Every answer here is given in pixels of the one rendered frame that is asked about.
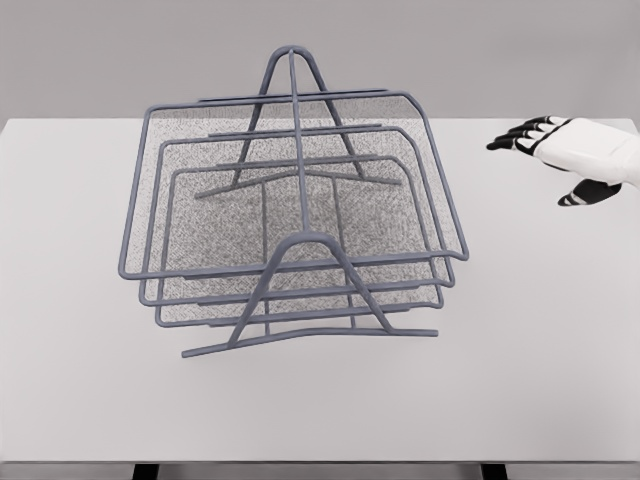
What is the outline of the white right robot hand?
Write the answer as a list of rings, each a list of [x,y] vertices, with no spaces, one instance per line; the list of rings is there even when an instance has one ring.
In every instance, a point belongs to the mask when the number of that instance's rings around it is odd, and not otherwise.
[[[546,166],[579,175],[581,181],[558,205],[588,206],[617,195],[625,184],[634,186],[628,174],[637,135],[586,118],[549,115],[509,129],[486,149],[519,151]]]

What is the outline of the grey mesh folder tray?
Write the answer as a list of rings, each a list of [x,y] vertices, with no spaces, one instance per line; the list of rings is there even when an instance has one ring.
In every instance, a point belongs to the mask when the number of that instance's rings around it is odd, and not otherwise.
[[[157,141],[140,186],[128,267],[154,306],[236,309],[306,230],[383,303],[433,300],[462,250],[428,140],[399,126]]]
[[[175,171],[158,199],[146,298],[169,325],[235,321],[278,243],[302,230],[293,166]],[[333,236],[381,306],[436,304],[443,231],[413,160],[305,168],[310,227]]]
[[[435,146],[433,132],[423,108],[408,93],[393,90],[364,90],[300,94],[300,126],[302,133],[310,129],[330,128],[347,131],[358,125],[399,126],[423,135],[429,142],[444,186],[462,250],[451,259],[466,260],[468,248],[453,199]],[[208,136],[256,136],[262,132],[294,134],[292,95],[265,95],[186,103],[157,105],[144,115],[134,167],[125,230],[118,269],[131,280],[144,280],[128,267],[134,251],[145,240],[138,227],[137,206],[146,154],[157,141],[205,138]],[[285,254],[283,269],[273,276],[270,287],[276,290],[332,285],[347,280],[328,250],[321,245],[297,245]]]

